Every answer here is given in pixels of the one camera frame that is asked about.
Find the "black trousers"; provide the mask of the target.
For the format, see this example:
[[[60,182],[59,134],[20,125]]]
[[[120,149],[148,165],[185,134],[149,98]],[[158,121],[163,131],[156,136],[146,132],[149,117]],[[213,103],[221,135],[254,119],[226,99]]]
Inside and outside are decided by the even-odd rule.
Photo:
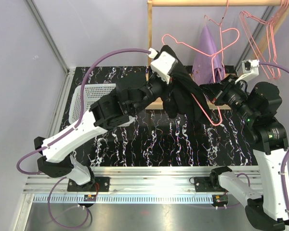
[[[201,88],[191,79],[181,61],[171,72],[172,83],[162,95],[163,109],[168,117],[186,115],[190,123],[210,124],[209,106]]]

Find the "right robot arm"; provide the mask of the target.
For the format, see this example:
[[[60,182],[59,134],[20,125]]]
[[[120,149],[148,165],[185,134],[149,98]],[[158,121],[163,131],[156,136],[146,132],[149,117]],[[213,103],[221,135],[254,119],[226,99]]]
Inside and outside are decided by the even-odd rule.
[[[250,94],[236,83],[204,84],[201,88],[214,105],[228,105],[244,121],[243,135],[253,149],[263,191],[258,193],[243,183],[229,167],[211,171],[210,187],[231,193],[254,228],[285,230],[289,226],[289,143],[285,127],[275,118],[282,103],[277,86],[259,82]]]

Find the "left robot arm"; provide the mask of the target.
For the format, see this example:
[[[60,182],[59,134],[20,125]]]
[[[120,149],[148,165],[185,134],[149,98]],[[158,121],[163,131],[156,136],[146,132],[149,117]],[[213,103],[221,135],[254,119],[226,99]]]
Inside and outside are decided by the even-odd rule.
[[[71,152],[94,137],[116,127],[128,126],[135,116],[165,93],[171,77],[153,73],[149,80],[122,78],[116,87],[90,106],[78,121],[44,139],[38,169],[51,178],[67,177],[84,191],[95,185],[92,170]]]

